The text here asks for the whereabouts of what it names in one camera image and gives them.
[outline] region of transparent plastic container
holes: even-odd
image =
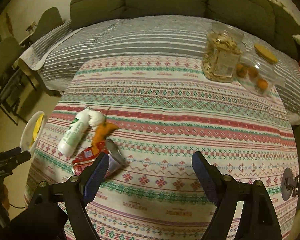
[[[285,87],[285,78],[274,71],[274,65],[254,55],[240,57],[236,76],[242,86],[259,96],[267,96],[273,85]]]
[[[246,51],[244,34],[223,23],[213,23],[208,33],[208,46],[202,59],[202,71],[206,78],[218,82],[232,82],[240,58]]]

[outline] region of beige tiled floor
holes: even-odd
[[[44,92],[35,92],[31,86],[27,85],[25,92],[22,94],[21,116],[29,120],[34,113],[40,110],[49,116],[59,100],[60,98],[50,97]],[[10,150],[20,145],[21,135],[25,126],[26,125],[21,121],[19,121],[18,126],[16,126],[0,111],[0,152]],[[13,170],[13,174],[4,180],[9,190],[10,203],[15,206],[23,207],[25,205],[23,194],[30,164],[30,161],[27,161],[19,165]],[[14,218],[22,211],[23,209],[10,207],[10,218]]]

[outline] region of white bottle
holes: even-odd
[[[69,129],[66,131],[58,145],[59,152],[66,157],[70,157],[74,153],[83,133],[89,127],[89,120],[90,109],[87,107],[75,116],[75,119],[72,121]]]

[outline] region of striped tablecloth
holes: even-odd
[[[298,174],[298,157],[275,88],[263,98],[238,82],[211,82],[193,58],[91,60],[77,72],[45,126],[29,171],[27,202],[40,181],[58,183],[73,175],[75,156],[65,158],[57,146],[86,106],[103,113],[111,106],[108,120],[120,127],[111,138],[129,163],[102,183],[87,206],[101,239],[200,239],[215,206],[191,167],[195,151],[238,181],[261,179],[283,238],[288,236],[298,199],[283,201],[281,179],[286,167]],[[92,137],[89,130],[76,154]],[[235,236],[241,208],[239,204],[229,239]],[[69,222],[65,229],[74,239]]]

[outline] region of gray chair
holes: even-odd
[[[16,125],[18,125],[18,122],[13,119],[10,113],[27,123],[27,121],[17,113],[20,103],[17,92],[21,92],[24,87],[21,81],[23,72],[19,67],[15,69],[12,68],[12,64],[19,58],[22,52],[22,48],[14,37],[8,37],[0,42],[0,109]],[[28,76],[26,77],[36,90],[31,79]]]
[[[42,14],[34,33],[30,36],[30,41],[35,43],[42,36],[46,35],[48,32],[62,24],[63,22],[58,8],[49,8]]]

